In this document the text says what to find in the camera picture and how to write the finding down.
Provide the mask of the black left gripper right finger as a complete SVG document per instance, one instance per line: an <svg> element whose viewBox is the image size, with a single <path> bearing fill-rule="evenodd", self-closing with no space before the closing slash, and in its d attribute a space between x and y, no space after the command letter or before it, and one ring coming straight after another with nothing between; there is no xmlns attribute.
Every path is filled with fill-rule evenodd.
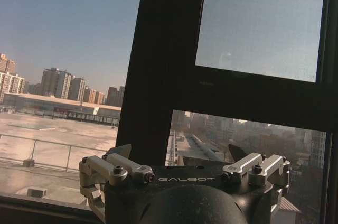
<svg viewBox="0 0 338 224"><path fill-rule="evenodd" d="M265 154L246 154L243 149L233 144L228 145L234 163L222 168L223 177L231 183L239 183L246 175L248 183L264 186L270 182L275 188L271 193L271 214L275 215L280 208L284 194L289 190L290 162L286 157Z"/></svg>

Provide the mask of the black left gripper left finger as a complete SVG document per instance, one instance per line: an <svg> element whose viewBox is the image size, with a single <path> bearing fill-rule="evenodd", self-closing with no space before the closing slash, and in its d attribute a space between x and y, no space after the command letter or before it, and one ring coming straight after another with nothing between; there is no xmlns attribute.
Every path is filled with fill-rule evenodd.
<svg viewBox="0 0 338 224"><path fill-rule="evenodd" d="M148 165L138 164L129 159L130 144L111 148L102 157L86 156L79 162L80 193L88 199L89 207L101 220L106 220L105 203L101 194L105 184L121 185L128 177L137 183L154 181L155 174Z"/></svg>

